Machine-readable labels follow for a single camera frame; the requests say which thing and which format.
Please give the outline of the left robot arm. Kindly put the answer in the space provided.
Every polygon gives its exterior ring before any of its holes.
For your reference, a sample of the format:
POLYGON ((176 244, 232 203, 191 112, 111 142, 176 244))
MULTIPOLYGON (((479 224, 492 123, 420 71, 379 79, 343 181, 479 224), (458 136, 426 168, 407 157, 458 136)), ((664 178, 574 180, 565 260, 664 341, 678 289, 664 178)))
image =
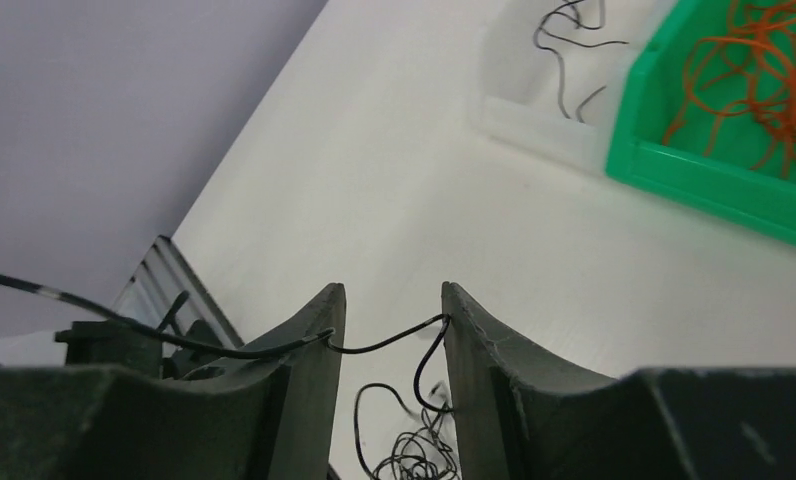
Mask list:
MULTIPOLYGON (((123 293, 114 309, 154 329, 223 348, 243 340, 214 301, 188 291, 123 293)), ((74 322, 62 331, 0 338, 0 367, 114 364, 153 378, 179 379, 214 361, 200 354, 99 321, 74 322)))

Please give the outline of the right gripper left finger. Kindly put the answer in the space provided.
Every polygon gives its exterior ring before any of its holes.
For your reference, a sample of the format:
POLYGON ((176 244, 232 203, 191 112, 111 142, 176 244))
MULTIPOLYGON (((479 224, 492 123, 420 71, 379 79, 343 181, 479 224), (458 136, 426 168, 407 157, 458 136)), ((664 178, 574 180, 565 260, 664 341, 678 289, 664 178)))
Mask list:
POLYGON ((190 380, 0 368, 0 479, 323 479, 340 368, 320 342, 190 380))

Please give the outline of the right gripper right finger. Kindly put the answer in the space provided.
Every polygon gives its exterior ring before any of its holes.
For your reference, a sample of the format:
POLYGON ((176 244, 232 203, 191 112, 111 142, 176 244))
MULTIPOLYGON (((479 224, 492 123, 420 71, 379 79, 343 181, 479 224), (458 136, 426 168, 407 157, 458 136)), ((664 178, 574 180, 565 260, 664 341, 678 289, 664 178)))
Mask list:
POLYGON ((796 479, 796 368, 614 379, 537 345, 453 282, 445 353, 467 479, 796 479))

